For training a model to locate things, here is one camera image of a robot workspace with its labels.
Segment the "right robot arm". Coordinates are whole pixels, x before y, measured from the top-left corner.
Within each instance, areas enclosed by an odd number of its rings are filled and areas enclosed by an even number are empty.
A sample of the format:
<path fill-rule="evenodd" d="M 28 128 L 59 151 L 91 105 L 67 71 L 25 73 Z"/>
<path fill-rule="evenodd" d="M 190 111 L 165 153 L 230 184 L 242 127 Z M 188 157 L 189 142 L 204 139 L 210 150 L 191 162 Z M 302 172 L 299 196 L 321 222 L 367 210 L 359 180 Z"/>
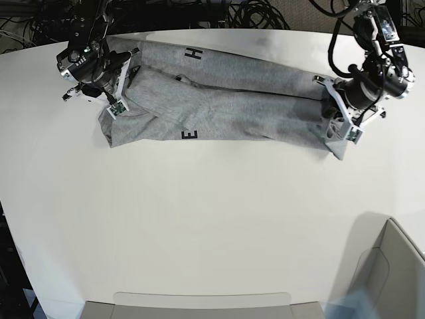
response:
<path fill-rule="evenodd" d="M 111 104 L 119 100 L 118 85 L 124 64 L 132 51 L 111 51 L 106 35 L 113 18 L 108 13 L 109 1 L 78 1 L 71 21 L 68 46 L 56 56 L 60 75 L 77 83 L 64 96 L 81 92 L 93 98 L 104 94 Z"/>

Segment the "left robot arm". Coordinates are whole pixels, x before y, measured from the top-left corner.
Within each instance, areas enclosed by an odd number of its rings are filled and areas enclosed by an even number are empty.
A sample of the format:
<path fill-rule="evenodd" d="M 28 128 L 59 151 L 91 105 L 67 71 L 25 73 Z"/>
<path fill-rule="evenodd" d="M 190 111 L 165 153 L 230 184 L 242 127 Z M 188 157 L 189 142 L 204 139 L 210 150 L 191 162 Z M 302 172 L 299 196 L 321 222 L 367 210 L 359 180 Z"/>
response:
<path fill-rule="evenodd" d="M 369 110 L 382 98 L 404 98 L 414 83 L 414 74 L 386 5 L 380 1 L 350 1 L 340 12 L 334 5 L 330 8 L 328 15 L 336 23 L 328 48 L 328 63 L 343 79 L 335 89 L 345 104 L 355 110 Z M 362 67 L 352 64 L 343 72 L 333 61 L 333 51 L 343 18 L 351 11 L 357 13 L 350 29 L 365 51 L 365 61 Z"/>

